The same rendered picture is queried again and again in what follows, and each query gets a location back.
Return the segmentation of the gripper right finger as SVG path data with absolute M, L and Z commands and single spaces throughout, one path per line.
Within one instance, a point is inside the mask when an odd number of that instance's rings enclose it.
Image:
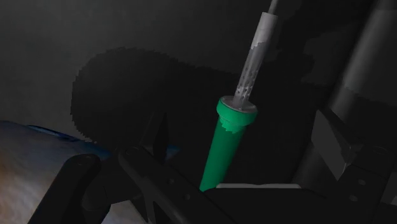
M 393 152 L 360 140 L 329 108 L 317 110 L 312 142 L 341 155 L 344 162 L 324 202 L 328 224 L 397 224 L 397 206 L 381 201 L 397 164 Z

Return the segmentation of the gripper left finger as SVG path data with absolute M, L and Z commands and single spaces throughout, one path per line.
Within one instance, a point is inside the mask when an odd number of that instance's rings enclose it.
M 67 159 L 27 224 L 102 224 L 111 205 L 124 201 L 145 224 L 237 224 L 142 146 L 107 160 L 92 153 Z

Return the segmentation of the green soldering iron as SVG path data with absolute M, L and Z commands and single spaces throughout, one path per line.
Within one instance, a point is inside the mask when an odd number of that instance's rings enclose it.
M 202 192 L 223 181 L 247 126 L 256 119 L 258 109 L 249 102 L 249 97 L 269 48 L 278 3 L 279 0 L 271 0 L 268 11 L 261 14 L 234 95 L 223 96 L 218 101 L 218 121 L 199 185 Z

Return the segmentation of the grey cylinder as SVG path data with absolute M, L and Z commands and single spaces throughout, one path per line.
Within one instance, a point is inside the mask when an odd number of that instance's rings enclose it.
M 307 150 L 295 175 L 304 187 L 336 182 L 363 143 L 397 156 L 397 0 L 310 0 L 323 64 L 304 78 Z

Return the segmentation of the blue and white rounded object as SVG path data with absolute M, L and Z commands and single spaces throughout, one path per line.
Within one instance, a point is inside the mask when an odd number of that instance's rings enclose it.
M 67 134 L 0 121 L 0 224 L 27 224 L 64 162 L 86 153 L 111 156 Z

